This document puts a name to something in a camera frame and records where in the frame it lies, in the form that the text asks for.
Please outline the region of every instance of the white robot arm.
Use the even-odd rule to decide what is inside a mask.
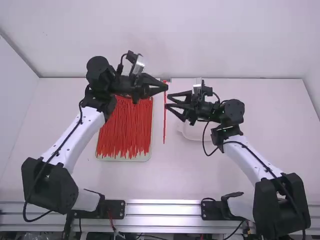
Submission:
[[[213,95],[217,97],[215,103],[205,101],[206,96]],[[237,99],[220,102],[219,96],[212,87],[205,86],[203,80],[194,85],[193,90],[168,94],[167,98],[173,103],[166,104],[166,109],[181,121],[188,120],[192,126],[196,121],[207,122],[206,127],[209,122],[219,124],[211,129],[212,143],[240,167],[254,186],[254,198],[249,204],[242,201],[243,192],[222,196],[220,202],[213,198],[214,201],[204,201],[204,198],[201,201],[203,220],[220,220],[220,214],[229,220],[244,218],[255,222],[257,231],[267,239],[299,230],[305,233],[311,220],[303,181],[295,173],[285,174],[250,145],[239,127],[244,122],[243,102]],[[203,150],[208,157],[216,151],[208,154],[204,145]]]
[[[132,63],[128,76],[121,75],[124,56]],[[29,157],[22,164],[25,198],[22,215],[26,222],[34,222],[53,211],[67,214],[71,210],[90,213],[91,218],[109,218],[110,206],[107,204],[112,202],[107,202],[100,193],[78,188],[71,177],[75,164],[90,139],[115,109],[115,95],[130,97],[136,104],[139,99],[168,90],[167,84],[143,72],[145,64],[142,55],[132,51],[121,57],[116,71],[102,56],[91,58],[86,67],[89,84],[84,99],[79,102],[79,114],[48,151],[38,159]],[[37,218],[27,219],[28,203],[49,211]]]

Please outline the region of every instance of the red wire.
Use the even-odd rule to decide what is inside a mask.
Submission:
[[[167,110],[166,110],[166,103],[167,103],[167,91],[163,93],[163,100],[164,100],[164,105],[163,105],[163,144],[166,142],[166,127],[167,127]]]

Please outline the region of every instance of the white wall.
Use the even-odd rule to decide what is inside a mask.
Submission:
[[[38,79],[0,36],[0,178],[14,148]]]
[[[318,0],[15,0],[0,29],[43,77],[84,77],[128,49],[172,77],[304,78],[320,114]]]

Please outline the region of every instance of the black cable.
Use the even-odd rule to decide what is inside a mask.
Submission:
[[[211,200],[212,202],[216,202],[216,200],[212,197],[205,197],[204,199],[201,200],[201,204],[204,202],[204,200]]]
[[[79,218],[79,229],[80,229],[80,234],[82,234],[81,218]]]
[[[123,54],[123,55],[121,56],[121,61],[120,61],[120,64],[121,64],[121,65],[123,65],[123,60],[124,60],[124,57],[125,57],[125,56],[127,56],[127,53],[125,53],[125,54]]]
[[[159,239],[159,240],[168,240],[166,238],[162,238],[162,237],[158,237],[158,236],[152,236],[152,235],[143,235],[144,237],[148,237],[148,238],[154,238],[154,239]]]
[[[283,190],[285,196],[288,198],[289,202],[291,203],[292,207],[294,208],[294,211],[298,214],[301,222],[303,223],[303,225],[305,225],[305,221],[304,218],[302,216],[302,213],[300,212],[300,210],[298,209],[297,205],[295,204],[293,198],[291,197],[291,195],[289,194],[289,192],[287,191],[287,189],[283,186],[283,184],[279,181],[279,179],[277,178],[277,176],[271,171],[271,169],[253,152],[251,151],[250,148],[248,148],[245,144],[243,144],[240,141],[225,141],[223,143],[223,145],[225,144],[239,144],[241,147],[245,148],[249,153],[251,153],[257,160],[258,162],[266,169],[267,172],[269,172],[273,177],[274,180],[277,182],[277,184],[280,186],[280,188]],[[304,229],[302,230],[302,240],[306,239],[306,227],[304,227]]]
[[[218,147],[217,147],[215,150],[213,150],[211,153],[208,154],[207,151],[206,151],[206,148],[205,148],[205,132],[206,132],[206,129],[207,129],[207,126],[208,126],[209,122],[210,121],[208,121],[206,123],[206,125],[205,125],[205,127],[203,129],[203,133],[202,133],[202,148],[203,148],[204,154],[206,156],[208,156],[208,157],[210,157],[212,154],[214,154],[218,150]]]
[[[218,94],[216,94],[214,91],[212,93],[213,95],[215,95],[215,97],[218,99],[218,102],[220,103],[220,97],[218,96]]]
[[[135,240],[138,240],[144,233],[142,232],[139,236],[136,237]]]
[[[231,238],[235,233],[236,231],[238,231],[238,229],[240,228],[240,226],[245,222],[245,220],[241,221],[240,224],[236,227],[236,229],[229,235],[227,236],[226,238],[222,239],[222,240],[227,240],[229,238]]]
[[[45,212],[44,214],[36,217],[36,218],[33,218],[33,219],[28,219],[27,216],[26,216],[26,211],[27,211],[27,204],[31,198],[31,194],[32,192],[34,191],[35,189],[35,186],[38,182],[38,180],[40,179],[42,173],[44,172],[46,166],[50,163],[50,161],[55,157],[55,156],[59,156],[59,151],[61,150],[61,148],[65,145],[65,143],[67,142],[67,140],[70,138],[70,136],[75,132],[75,130],[77,129],[77,127],[82,124],[82,116],[83,116],[83,113],[82,113],[82,107],[81,107],[81,103],[82,103],[83,100],[81,100],[78,104],[78,107],[79,107],[79,111],[80,111],[80,119],[79,121],[76,123],[76,125],[74,126],[74,128],[71,130],[71,132],[68,134],[68,136],[66,136],[66,138],[63,140],[63,142],[61,143],[61,145],[54,151],[54,153],[49,157],[49,159],[44,163],[44,165],[42,166],[42,168],[40,169],[39,173],[36,175],[35,179],[34,179],[34,182],[33,182],[33,185],[31,186],[30,188],[30,191],[25,199],[25,202],[24,202],[24,205],[23,205],[23,209],[22,209],[22,217],[23,217],[23,220],[26,221],[27,223],[32,223],[32,222],[35,222],[41,218],[43,218],[44,216],[48,215],[49,213],[52,212],[52,210],[49,210],[47,212]]]

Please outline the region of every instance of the red straw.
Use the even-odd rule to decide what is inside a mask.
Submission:
[[[99,132],[96,155],[136,158],[150,152],[153,98],[132,99],[117,96],[117,106]]]

